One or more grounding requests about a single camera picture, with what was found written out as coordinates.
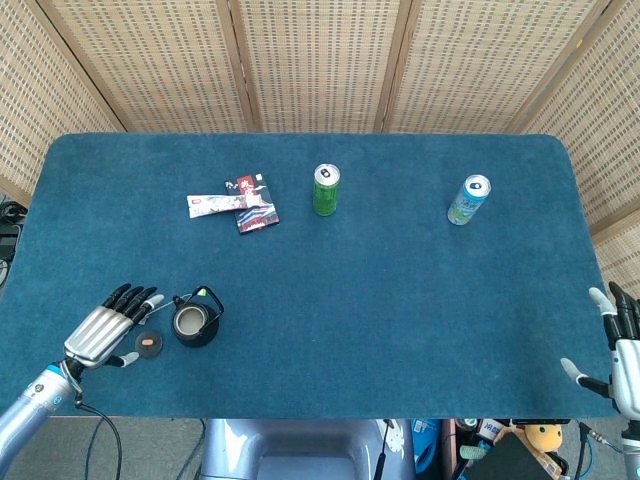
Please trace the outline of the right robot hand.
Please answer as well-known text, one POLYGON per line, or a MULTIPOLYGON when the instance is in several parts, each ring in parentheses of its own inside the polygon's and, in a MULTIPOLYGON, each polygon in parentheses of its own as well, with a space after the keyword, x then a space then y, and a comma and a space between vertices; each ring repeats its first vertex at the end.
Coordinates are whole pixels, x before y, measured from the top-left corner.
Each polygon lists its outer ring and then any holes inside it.
POLYGON ((639 300, 617 283, 609 290, 615 303, 597 287, 589 297, 599 309, 611 357, 609 382, 597 380, 583 372, 568 358, 560 363, 567 376, 577 385, 610 399, 614 409, 628 421, 639 421, 639 300))

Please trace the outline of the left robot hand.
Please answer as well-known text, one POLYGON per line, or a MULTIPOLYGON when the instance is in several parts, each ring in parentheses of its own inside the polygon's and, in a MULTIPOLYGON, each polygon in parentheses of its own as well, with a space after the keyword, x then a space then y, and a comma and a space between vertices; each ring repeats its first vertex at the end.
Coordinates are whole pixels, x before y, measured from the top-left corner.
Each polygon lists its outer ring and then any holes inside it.
POLYGON ((163 301, 156 287, 132 287, 125 283, 94 308, 64 342, 61 366, 79 375, 101 366, 124 368, 140 358, 132 351, 116 355, 114 351, 131 330, 163 301))

